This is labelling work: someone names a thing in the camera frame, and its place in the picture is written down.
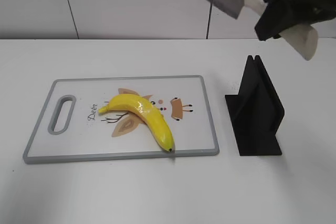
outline cartoon illustration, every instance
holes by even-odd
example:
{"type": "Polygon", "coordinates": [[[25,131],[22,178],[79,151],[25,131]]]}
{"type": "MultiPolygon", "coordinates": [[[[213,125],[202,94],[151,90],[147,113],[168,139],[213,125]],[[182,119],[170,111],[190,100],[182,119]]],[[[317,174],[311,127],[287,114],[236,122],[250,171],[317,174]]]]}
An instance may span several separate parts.
{"type": "Polygon", "coordinates": [[[193,112],[193,110],[184,110],[184,107],[192,107],[191,104],[182,105],[181,99],[175,97],[173,100],[170,101],[172,105],[172,118],[179,121],[183,119],[183,112],[193,112]]]}
{"type": "MultiPolygon", "coordinates": [[[[124,89],[124,88],[119,88],[118,89],[119,94],[135,94],[139,95],[137,92],[130,90],[130,89],[124,89]]],[[[149,100],[153,95],[145,95],[143,98],[149,100]]],[[[156,105],[156,107],[161,110],[165,111],[167,110],[166,107],[160,107],[161,104],[163,104],[163,100],[158,100],[156,104],[155,101],[151,101],[153,105],[156,105]]],[[[182,105],[181,99],[178,99],[175,97],[173,100],[170,101],[172,105],[172,114],[171,117],[175,119],[176,121],[179,121],[183,119],[183,112],[193,112],[193,110],[184,110],[184,107],[192,107],[191,104],[188,105],[182,105]]],[[[117,137],[117,136],[122,136],[127,133],[130,133],[134,131],[139,124],[145,124],[139,117],[137,117],[135,114],[131,112],[126,112],[123,114],[117,114],[117,118],[109,118],[105,117],[105,119],[101,120],[102,122],[107,122],[107,123],[117,123],[113,133],[112,137],[117,137]]]]}

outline banana tip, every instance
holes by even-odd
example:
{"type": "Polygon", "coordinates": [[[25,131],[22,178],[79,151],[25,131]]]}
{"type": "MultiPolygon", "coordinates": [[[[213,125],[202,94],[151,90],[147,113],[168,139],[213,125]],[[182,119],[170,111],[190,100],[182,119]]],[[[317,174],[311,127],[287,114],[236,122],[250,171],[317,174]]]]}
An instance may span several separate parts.
{"type": "Polygon", "coordinates": [[[98,113],[103,114],[103,113],[106,113],[107,111],[108,111],[108,108],[107,108],[107,106],[105,106],[105,107],[102,107],[101,109],[99,109],[98,113]]]}

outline cutting board handle hole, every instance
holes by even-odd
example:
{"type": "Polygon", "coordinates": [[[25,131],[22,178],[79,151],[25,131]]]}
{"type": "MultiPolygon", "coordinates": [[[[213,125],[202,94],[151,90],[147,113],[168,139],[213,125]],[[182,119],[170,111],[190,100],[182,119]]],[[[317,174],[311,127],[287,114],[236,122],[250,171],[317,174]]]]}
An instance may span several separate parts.
{"type": "Polygon", "coordinates": [[[59,135],[67,130],[70,124],[76,98],[73,95],[61,97],[56,104],[53,115],[48,126],[48,132],[52,135],[59,135]]]}

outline black stand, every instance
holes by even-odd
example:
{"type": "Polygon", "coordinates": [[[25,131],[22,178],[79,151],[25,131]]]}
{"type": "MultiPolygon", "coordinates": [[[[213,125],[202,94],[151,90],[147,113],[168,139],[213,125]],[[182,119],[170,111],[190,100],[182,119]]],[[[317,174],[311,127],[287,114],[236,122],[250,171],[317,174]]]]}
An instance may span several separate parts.
{"type": "Polygon", "coordinates": [[[285,110],[260,56],[248,56],[238,95],[225,99],[240,156],[282,154],[275,134],[285,110]]]}

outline gray cutting board rim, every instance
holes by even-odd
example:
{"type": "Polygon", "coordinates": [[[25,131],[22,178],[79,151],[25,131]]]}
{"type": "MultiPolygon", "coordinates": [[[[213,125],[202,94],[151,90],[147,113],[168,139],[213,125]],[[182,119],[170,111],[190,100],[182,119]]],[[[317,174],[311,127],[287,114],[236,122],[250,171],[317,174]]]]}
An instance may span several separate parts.
{"type": "Polygon", "coordinates": [[[27,164],[43,164],[43,163],[64,163],[64,162],[80,162],[80,161],[103,161],[103,160],[114,160],[114,159],[136,159],[136,158],[160,158],[160,157],[186,157],[186,156],[211,156],[217,155],[219,153],[219,146],[217,141],[217,136],[214,128],[214,123],[211,115],[211,110],[209,106],[209,101],[206,93],[206,88],[204,84],[204,79],[199,75],[192,76],[156,76],[156,77],[126,77],[126,78],[88,78],[88,79],[59,79],[55,80],[50,88],[50,91],[47,95],[47,99],[44,103],[44,106],[41,110],[39,118],[36,122],[34,130],[30,136],[26,149],[23,153],[23,159],[27,164]],[[190,78],[197,79],[200,82],[200,87],[202,87],[204,105],[206,108],[207,121],[209,129],[211,131],[211,138],[213,141],[212,148],[201,148],[194,150],[176,150],[173,153],[166,153],[163,150],[158,151],[140,151],[140,152],[120,152],[120,153],[91,153],[91,154],[77,154],[77,155],[30,155],[29,151],[31,146],[34,143],[34,138],[37,131],[39,130],[41,121],[44,118],[46,109],[50,98],[53,96],[55,87],[60,83],[69,83],[69,82],[88,82],[88,81],[132,81],[132,80],[166,80],[168,79],[178,79],[179,82],[184,80],[191,80],[190,78]]]}

